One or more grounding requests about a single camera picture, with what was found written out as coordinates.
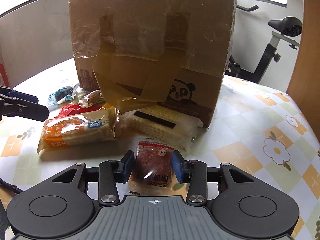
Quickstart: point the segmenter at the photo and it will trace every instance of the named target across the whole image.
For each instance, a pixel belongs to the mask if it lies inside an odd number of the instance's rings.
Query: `exercise bike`
[[[246,12],[252,12],[259,9],[258,5],[252,6],[250,8],[245,8],[237,5],[237,8]],[[266,72],[268,66],[270,65],[272,59],[275,62],[279,62],[281,56],[276,54],[277,46],[280,40],[284,40],[289,43],[289,46],[293,49],[297,49],[300,46],[298,42],[292,40],[288,37],[299,36],[302,32],[302,22],[296,17],[285,17],[282,20],[270,20],[268,25],[274,28],[276,31],[272,32],[272,38],[267,44],[266,49],[256,67],[255,71],[252,73],[248,70],[241,68],[241,66],[234,60],[233,56],[230,56],[228,69],[225,71],[226,75],[239,77],[254,83],[259,83]]]

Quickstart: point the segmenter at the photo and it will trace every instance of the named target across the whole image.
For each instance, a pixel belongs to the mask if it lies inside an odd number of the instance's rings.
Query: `white flower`
[[[295,120],[294,118],[286,115],[285,116],[287,118],[287,122],[291,125],[294,125],[295,127],[299,127],[298,123],[297,123],[297,120]]]
[[[272,158],[276,164],[282,165],[284,162],[290,160],[290,154],[287,152],[282,142],[267,138],[264,143],[266,144],[263,147],[264,153]]]

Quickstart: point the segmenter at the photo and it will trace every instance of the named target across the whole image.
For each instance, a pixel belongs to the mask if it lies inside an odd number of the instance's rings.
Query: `table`
[[[77,82],[74,60],[70,59],[15,89],[37,96],[39,103],[45,105],[55,88]],[[51,111],[49,117],[58,112]],[[4,117],[0,121],[0,177],[23,190],[77,162],[95,167],[105,160],[120,160],[127,150],[136,151],[138,141],[145,138],[133,136],[73,147],[39,159],[36,149],[42,126],[42,122],[20,117]],[[197,159],[213,167],[232,163],[289,194],[300,208],[292,236],[296,240],[319,239],[315,237],[320,223],[319,142],[286,93],[225,76],[209,129],[199,129],[191,151],[182,154],[185,159]],[[128,193],[125,185],[117,187],[121,198]],[[88,195],[97,199],[96,183],[90,183]],[[217,195],[216,183],[209,183],[208,198]],[[5,207],[12,197],[0,189]]]

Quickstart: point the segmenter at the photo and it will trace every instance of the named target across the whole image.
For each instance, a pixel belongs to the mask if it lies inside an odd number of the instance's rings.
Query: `brown tape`
[[[100,18],[101,45],[93,63],[93,71],[104,100],[121,112],[132,111],[154,105],[155,102],[166,101],[173,80],[186,54],[188,14],[174,12],[167,15],[164,52],[159,58],[155,69],[149,75],[140,96],[129,92],[110,78],[112,57],[116,52],[112,23],[112,15]]]

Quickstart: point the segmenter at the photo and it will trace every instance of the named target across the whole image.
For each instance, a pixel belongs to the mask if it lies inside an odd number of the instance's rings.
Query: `black cable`
[[[9,221],[7,218],[7,214],[4,210],[4,206],[0,200],[0,240],[5,240],[5,232],[9,227]]]
[[[4,188],[4,189],[6,189],[6,190],[12,191],[12,192],[15,193],[15,194],[20,194],[20,193],[23,192],[22,189],[19,189],[17,186],[11,185],[11,184],[5,182],[5,181],[2,180],[1,178],[0,178],[0,187]]]

